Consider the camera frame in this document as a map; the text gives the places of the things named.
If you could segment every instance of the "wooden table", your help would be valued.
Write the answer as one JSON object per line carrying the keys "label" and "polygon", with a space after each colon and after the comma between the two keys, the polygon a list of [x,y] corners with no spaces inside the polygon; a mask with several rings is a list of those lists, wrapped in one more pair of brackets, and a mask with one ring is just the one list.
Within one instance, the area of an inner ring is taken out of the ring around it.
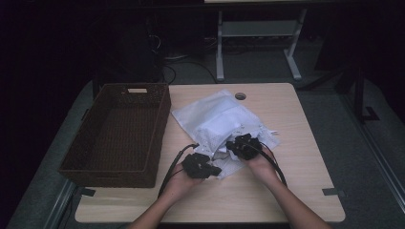
{"label": "wooden table", "polygon": [[[270,130],[279,132],[281,144],[274,149],[288,188],[326,221],[345,218],[338,196],[324,196],[333,188],[328,170],[310,130],[294,88],[279,84],[219,84],[170,86],[172,110],[221,89],[245,93],[241,101],[261,118]],[[93,197],[83,196],[75,213],[79,222],[132,221],[157,198],[163,178],[175,156],[193,143],[172,115],[165,130],[157,186],[153,189],[91,188]],[[285,222],[275,198],[247,168],[218,180],[207,179],[166,214],[162,222]]]}

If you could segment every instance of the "black object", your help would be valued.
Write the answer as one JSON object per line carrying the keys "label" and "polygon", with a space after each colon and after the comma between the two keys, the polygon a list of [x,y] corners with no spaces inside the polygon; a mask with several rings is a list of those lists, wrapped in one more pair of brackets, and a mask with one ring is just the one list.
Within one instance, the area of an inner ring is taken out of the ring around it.
{"label": "black object", "polygon": [[169,182],[169,179],[172,177],[173,169],[175,168],[175,166],[179,162],[179,160],[180,160],[182,154],[184,153],[184,151],[186,151],[190,147],[193,147],[193,149],[194,149],[194,148],[196,148],[198,146],[199,146],[199,144],[190,144],[190,145],[184,147],[181,151],[179,151],[179,153],[176,155],[176,158],[173,160],[172,164],[170,165],[170,168],[167,171],[166,176],[164,177],[163,183],[161,184],[161,187],[159,189],[158,197],[160,197],[161,193],[163,192],[164,188],[166,187],[167,182]]}
{"label": "black object", "polygon": [[271,152],[271,150],[264,143],[260,142],[259,139],[257,139],[256,137],[252,138],[250,134],[239,135],[235,137],[235,141],[226,142],[226,148],[228,150],[231,150],[233,154],[245,160],[250,160],[256,157],[258,154],[264,156],[265,159],[273,166],[274,170],[280,176],[281,181],[287,186],[286,178],[284,177],[283,172],[278,166],[277,160],[275,158],[274,159],[270,158],[270,156],[268,156],[265,152],[263,152],[261,150],[262,145],[265,146]]}
{"label": "black object", "polygon": [[[164,177],[164,180],[163,180],[163,183],[161,184],[161,187],[160,187],[160,189],[159,189],[159,193],[158,193],[158,197],[160,197],[160,195],[161,195],[161,193],[163,192],[163,190],[164,190],[164,188],[166,187],[166,184],[167,184],[167,182],[169,182],[169,179],[173,176],[172,175],[172,173],[173,173],[173,169],[175,168],[175,166],[177,165],[177,163],[179,162],[179,160],[180,160],[180,158],[181,158],[181,156],[182,156],[182,154],[184,153],[184,151],[186,151],[188,148],[190,148],[190,147],[193,147],[193,149],[194,148],[196,148],[196,147],[198,147],[199,146],[199,144],[190,144],[190,145],[188,145],[188,146],[186,146],[186,147],[184,147],[179,153],[178,153],[178,155],[176,156],[176,158],[173,160],[173,162],[172,162],[172,164],[170,165],[170,168],[169,168],[169,170],[167,171],[167,174],[166,174],[166,176]],[[204,159],[202,159],[202,160],[198,160],[198,161],[204,161],[204,163],[206,163],[208,160],[204,160]],[[192,164],[192,162],[190,163],[190,161],[187,161],[187,162],[185,162],[185,167],[189,167],[189,166],[193,166],[193,165],[191,165]],[[220,172],[221,172],[221,169],[220,168],[217,168],[217,167],[215,167],[214,169],[212,169],[212,171],[210,172],[210,173],[212,173],[212,175],[214,175],[214,176],[217,176]],[[190,168],[183,168],[185,171],[186,171],[186,173],[187,173],[187,169],[188,169],[188,171],[190,171],[190,170],[193,170],[193,169],[190,169]]]}
{"label": "black object", "polygon": [[208,164],[209,156],[202,154],[193,154],[185,157],[181,163],[182,168],[192,178],[209,178],[209,176],[217,176],[222,169]]}
{"label": "black object", "polygon": [[231,150],[234,155],[245,160],[250,160],[259,154],[255,149],[262,149],[262,145],[257,138],[251,138],[250,134],[235,137],[235,142],[227,141],[226,148]]}

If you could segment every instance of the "gray carpet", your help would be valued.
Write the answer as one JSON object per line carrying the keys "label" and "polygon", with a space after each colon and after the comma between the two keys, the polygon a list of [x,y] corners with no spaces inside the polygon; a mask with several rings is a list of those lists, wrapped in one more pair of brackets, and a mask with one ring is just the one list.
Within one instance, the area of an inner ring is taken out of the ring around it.
{"label": "gray carpet", "polygon": [[[288,65],[283,55],[286,42],[270,43],[266,46],[256,47],[241,54],[228,54],[224,56],[224,83],[262,83],[262,82],[289,82],[296,87],[306,85],[317,79],[323,73],[315,72],[313,67],[317,54],[322,45],[321,41],[301,41],[297,47],[295,58],[303,75],[303,80],[295,82],[289,72]],[[186,58],[180,62],[169,65],[176,71],[173,84],[212,84],[215,74],[215,53],[210,51],[203,59]],[[174,73],[165,68],[166,80],[170,80]],[[335,187],[345,195],[340,197],[346,212],[343,222],[334,223],[334,228],[404,228],[405,215],[396,202],[396,199],[381,175],[378,163],[373,156],[367,141],[360,133],[357,121],[348,110],[346,98],[336,94],[332,87],[337,79],[333,79],[312,92],[298,92],[299,99],[313,131],[320,152],[325,160]],[[91,87],[86,87],[77,98],[65,123],[55,138],[50,148],[47,159],[53,162],[44,162],[41,170],[56,182],[61,182],[57,177],[55,168],[60,163],[59,158],[51,155],[66,152],[69,136],[76,130],[70,126],[75,118],[80,118],[84,108],[77,104],[89,105],[91,101]],[[381,120],[367,122],[366,128],[370,130],[385,156],[392,165],[395,173],[401,180],[405,171],[405,127],[387,106],[383,95],[370,82],[366,82],[365,105],[375,109]],[[11,220],[10,228],[40,228],[46,214],[52,209],[52,200],[56,199],[54,187],[49,185],[49,180],[42,175],[35,176],[28,192],[23,198],[16,214]],[[74,219],[75,207],[79,195],[74,197],[71,205],[66,209],[59,228],[119,228],[125,224],[84,224]],[[269,228],[268,225],[243,225],[244,228]],[[220,225],[218,228],[236,228],[235,225]]]}

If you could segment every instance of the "brown woven basket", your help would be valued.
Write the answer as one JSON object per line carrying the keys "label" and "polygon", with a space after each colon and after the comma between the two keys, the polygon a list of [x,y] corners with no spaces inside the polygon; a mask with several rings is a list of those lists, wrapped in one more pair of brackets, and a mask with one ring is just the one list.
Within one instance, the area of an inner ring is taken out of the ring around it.
{"label": "brown woven basket", "polygon": [[106,84],[59,173],[78,186],[153,188],[171,100],[167,84]]}

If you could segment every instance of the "dark background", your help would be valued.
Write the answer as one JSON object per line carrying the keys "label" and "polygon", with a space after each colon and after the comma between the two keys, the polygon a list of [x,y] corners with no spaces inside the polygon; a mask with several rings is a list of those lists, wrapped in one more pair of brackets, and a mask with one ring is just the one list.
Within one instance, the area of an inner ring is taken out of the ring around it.
{"label": "dark background", "polygon": [[[83,10],[73,1],[3,1],[0,5],[1,228],[7,225],[80,90],[95,74],[105,75],[100,63],[108,63],[108,58],[95,61],[100,55],[96,56],[94,40],[89,39],[89,31],[100,18],[105,19],[105,13]],[[356,63],[380,87],[402,120],[405,120],[404,15],[404,3],[394,0],[371,8],[338,8],[327,12],[314,9],[309,11],[303,32],[308,38],[317,35],[325,38],[319,69],[332,70],[356,56]],[[181,16],[163,14],[161,18],[171,18],[171,21],[166,20],[166,25],[160,23],[165,28],[160,32],[166,33],[174,45],[184,44],[186,51],[198,52],[198,49],[187,49],[187,42],[200,44],[199,39],[205,35],[201,28],[211,31],[207,25],[215,23],[210,16],[203,19],[200,13],[184,24]],[[328,23],[321,19],[325,16],[329,18]],[[140,20],[129,17],[135,22]],[[186,37],[179,36],[179,31],[169,30],[178,27],[189,30],[190,25],[197,26]],[[159,80],[156,74],[159,58],[151,55],[150,44],[142,38],[146,37],[148,27],[146,31],[137,23],[134,27],[141,31],[139,39],[143,43],[131,49],[139,49],[146,57],[131,55],[122,61],[136,59],[135,67],[141,68],[134,67],[134,71],[148,75],[136,81]],[[108,34],[112,35],[108,39],[114,45],[104,45],[106,52],[122,49],[117,41],[121,35],[128,35],[125,28]],[[107,35],[98,38],[102,43]],[[110,81],[122,74],[121,67],[108,67],[112,71]]]}

